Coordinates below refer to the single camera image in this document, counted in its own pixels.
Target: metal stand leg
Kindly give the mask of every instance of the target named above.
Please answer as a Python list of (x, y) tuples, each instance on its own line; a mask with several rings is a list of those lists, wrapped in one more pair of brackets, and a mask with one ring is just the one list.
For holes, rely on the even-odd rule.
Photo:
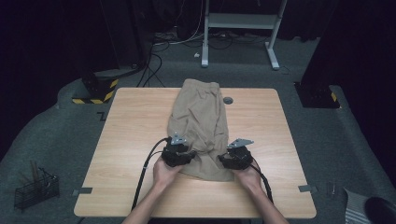
[(209, 66), (209, 47), (207, 45), (208, 33), (209, 33), (209, 0), (206, 0), (204, 44), (202, 45), (202, 67)]
[(286, 3), (288, 0), (283, 0), (281, 5), (280, 5), (280, 10), (277, 14), (277, 18), (274, 24), (274, 30), (271, 34), (271, 40), (270, 42), (265, 42), (265, 48), (268, 53), (268, 57), (270, 58), (271, 65), (274, 70), (279, 70), (279, 63), (277, 62), (275, 53), (274, 53), (274, 43), (276, 40), (276, 35), (279, 30), (280, 23), (282, 22), (282, 17), (283, 17), (283, 12), (285, 11)]

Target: forearm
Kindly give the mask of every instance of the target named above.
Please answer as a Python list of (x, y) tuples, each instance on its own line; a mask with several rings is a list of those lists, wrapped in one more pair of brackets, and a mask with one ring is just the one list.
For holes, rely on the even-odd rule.
[(145, 198), (137, 205), (137, 207), (129, 214), (122, 224), (146, 224), (149, 222), (155, 204), (160, 200), (165, 187), (154, 185)]
[(265, 224), (289, 223), (276, 209), (261, 188), (249, 188), (247, 192), (262, 215)]

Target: black and yellow hazard tape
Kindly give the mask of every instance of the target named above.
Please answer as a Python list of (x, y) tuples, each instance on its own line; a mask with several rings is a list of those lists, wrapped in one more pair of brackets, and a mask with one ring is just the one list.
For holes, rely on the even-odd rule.
[(117, 83), (119, 82), (118, 79), (113, 80), (108, 89), (104, 92), (104, 97), (102, 98), (73, 98), (73, 103), (77, 105), (85, 105), (85, 104), (106, 104), (110, 101), (111, 97), (114, 94), (114, 90), (116, 89)]

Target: wire basket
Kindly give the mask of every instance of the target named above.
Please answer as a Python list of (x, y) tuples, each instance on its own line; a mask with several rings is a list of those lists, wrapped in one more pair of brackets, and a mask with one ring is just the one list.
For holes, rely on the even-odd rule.
[(15, 189), (14, 208), (22, 210), (52, 197), (59, 197), (59, 177), (47, 172), (36, 182)]

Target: white metal frame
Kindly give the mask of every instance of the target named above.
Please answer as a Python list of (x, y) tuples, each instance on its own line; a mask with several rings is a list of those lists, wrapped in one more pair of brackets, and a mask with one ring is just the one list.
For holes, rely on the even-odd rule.
[(207, 40), (209, 27), (219, 27), (273, 30), (270, 42), (265, 42), (265, 49), (267, 50), (273, 69), (278, 70), (279, 63), (277, 62), (274, 53), (274, 44), (287, 2), (288, 0), (282, 0), (280, 9), (276, 15), (248, 15), (209, 13), (209, 0), (206, 0), (204, 44), (202, 46), (202, 67), (209, 66), (209, 48)]

